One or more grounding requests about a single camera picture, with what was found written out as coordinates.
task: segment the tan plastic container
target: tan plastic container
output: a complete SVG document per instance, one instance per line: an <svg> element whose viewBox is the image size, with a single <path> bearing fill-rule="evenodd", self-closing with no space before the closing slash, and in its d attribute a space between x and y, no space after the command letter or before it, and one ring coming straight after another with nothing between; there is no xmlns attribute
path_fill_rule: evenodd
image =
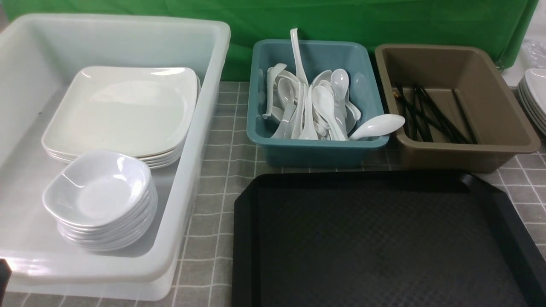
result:
<svg viewBox="0 0 546 307"><path fill-rule="evenodd" d="M516 154L530 154L540 147L536 132L484 51L461 46L387 44L379 46L375 55L389 113L402 115L402 105L393 94L396 82L402 83L410 102L413 85L420 84L469 138L452 94L455 89L478 141L477 145L451 144L432 126L433 143L415 141L400 128L396 137L402 144L404 168L491 173Z"/></svg>

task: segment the white plate stack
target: white plate stack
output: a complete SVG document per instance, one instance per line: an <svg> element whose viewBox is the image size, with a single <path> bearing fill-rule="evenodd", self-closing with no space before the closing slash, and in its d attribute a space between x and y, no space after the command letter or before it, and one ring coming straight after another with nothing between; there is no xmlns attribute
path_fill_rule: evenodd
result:
<svg viewBox="0 0 546 307"><path fill-rule="evenodd" d="M546 69L528 69L518 84L518 95L529 118L546 135Z"/></svg>
<svg viewBox="0 0 546 307"><path fill-rule="evenodd" d="M112 151L77 158L44 192L46 209L66 241L102 252L136 242L157 211L149 167Z"/></svg>
<svg viewBox="0 0 546 307"><path fill-rule="evenodd" d="M65 163L102 149L151 169L166 167L182 155L199 91L190 68L87 67L72 81L41 142Z"/></svg>

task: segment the black tray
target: black tray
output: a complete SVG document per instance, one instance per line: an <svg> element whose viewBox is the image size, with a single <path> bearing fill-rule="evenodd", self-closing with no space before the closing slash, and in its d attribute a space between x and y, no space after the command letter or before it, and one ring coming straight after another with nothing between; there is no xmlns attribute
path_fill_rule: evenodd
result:
<svg viewBox="0 0 546 307"><path fill-rule="evenodd" d="M546 306L510 200L467 173L262 175L234 222L232 306Z"/></svg>

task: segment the teal plastic bin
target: teal plastic bin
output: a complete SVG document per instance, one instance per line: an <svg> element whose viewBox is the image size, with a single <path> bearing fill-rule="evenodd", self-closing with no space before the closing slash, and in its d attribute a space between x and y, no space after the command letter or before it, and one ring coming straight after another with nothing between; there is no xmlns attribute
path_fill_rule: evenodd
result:
<svg viewBox="0 0 546 307"><path fill-rule="evenodd" d="M356 43L300 41L300 52L309 83L324 70L343 68L350 78L351 102L363 115L356 127L384 114L370 57ZM271 139L277 125L263 119L266 108L266 74L277 63L295 74L292 44L286 39L267 39L254 45L246 132L261 145L268 164L278 167L353 168L362 164L370 150L383 147L389 136L360 141Z"/></svg>

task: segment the green backdrop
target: green backdrop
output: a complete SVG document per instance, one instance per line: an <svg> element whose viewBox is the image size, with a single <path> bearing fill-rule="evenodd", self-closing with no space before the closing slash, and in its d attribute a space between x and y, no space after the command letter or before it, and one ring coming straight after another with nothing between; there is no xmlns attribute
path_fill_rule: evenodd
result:
<svg viewBox="0 0 546 307"><path fill-rule="evenodd" d="M221 20L232 39L223 80L248 80L254 43L266 38L453 44L510 67L538 0L3 0L11 20L28 13L161 15Z"/></svg>

